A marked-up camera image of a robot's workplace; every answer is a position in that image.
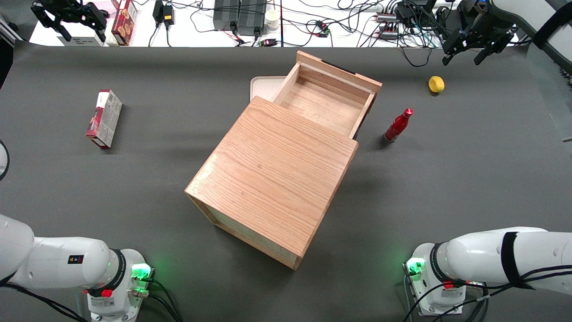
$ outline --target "white cup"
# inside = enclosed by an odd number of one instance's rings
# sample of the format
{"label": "white cup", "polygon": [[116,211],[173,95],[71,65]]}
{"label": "white cup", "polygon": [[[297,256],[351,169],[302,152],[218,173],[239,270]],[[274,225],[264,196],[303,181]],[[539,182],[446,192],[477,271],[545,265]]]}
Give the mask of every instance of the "white cup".
{"label": "white cup", "polygon": [[278,10],[268,10],[264,14],[266,18],[266,28],[269,32],[275,33],[278,31],[278,25],[280,24],[280,12]]}

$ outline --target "lemon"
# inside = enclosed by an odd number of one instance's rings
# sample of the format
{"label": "lemon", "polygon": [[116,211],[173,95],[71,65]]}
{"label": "lemon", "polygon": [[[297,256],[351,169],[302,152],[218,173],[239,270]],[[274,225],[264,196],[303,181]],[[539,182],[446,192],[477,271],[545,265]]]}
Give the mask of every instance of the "lemon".
{"label": "lemon", "polygon": [[429,79],[429,89],[431,92],[440,93],[445,89],[445,82],[439,76],[432,76]]}

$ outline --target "bottle cap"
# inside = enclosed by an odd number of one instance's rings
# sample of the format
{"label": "bottle cap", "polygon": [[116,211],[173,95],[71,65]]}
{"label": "bottle cap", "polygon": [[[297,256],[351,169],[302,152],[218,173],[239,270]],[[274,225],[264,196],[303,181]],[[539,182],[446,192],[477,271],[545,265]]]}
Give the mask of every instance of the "bottle cap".
{"label": "bottle cap", "polygon": [[409,118],[411,115],[413,115],[413,110],[411,108],[408,108],[405,110],[405,112],[403,112],[403,116],[406,118]]}

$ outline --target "wooden box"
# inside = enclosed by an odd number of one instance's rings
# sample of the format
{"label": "wooden box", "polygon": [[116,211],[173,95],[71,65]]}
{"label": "wooden box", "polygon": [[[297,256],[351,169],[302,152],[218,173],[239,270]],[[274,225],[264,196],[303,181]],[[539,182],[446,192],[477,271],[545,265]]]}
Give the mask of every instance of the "wooden box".
{"label": "wooden box", "polygon": [[355,138],[381,83],[298,51],[273,102],[298,115]]}
{"label": "wooden box", "polygon": [[252,100],[185,193],[216,226],[297,269],[380,87],[298,52],[274,103]]}

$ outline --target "red box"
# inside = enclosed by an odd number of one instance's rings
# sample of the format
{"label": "red box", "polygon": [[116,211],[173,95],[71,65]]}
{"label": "red box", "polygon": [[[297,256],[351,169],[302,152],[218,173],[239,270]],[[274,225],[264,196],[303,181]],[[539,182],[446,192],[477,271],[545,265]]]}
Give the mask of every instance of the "red box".
{"label": "red box", "polygon": [[85,136],[102,149],[110,148],[122,106],[111,89],[100,90],[97,95],[96,112],[89,121]]}
{"label": "red box", "polygon": [[123,0],[119,6],[119,11],[113,22],[111,33],[117,39],[119,46],[129,46],[133,29],[137,19],[137,9],[131,0]]}

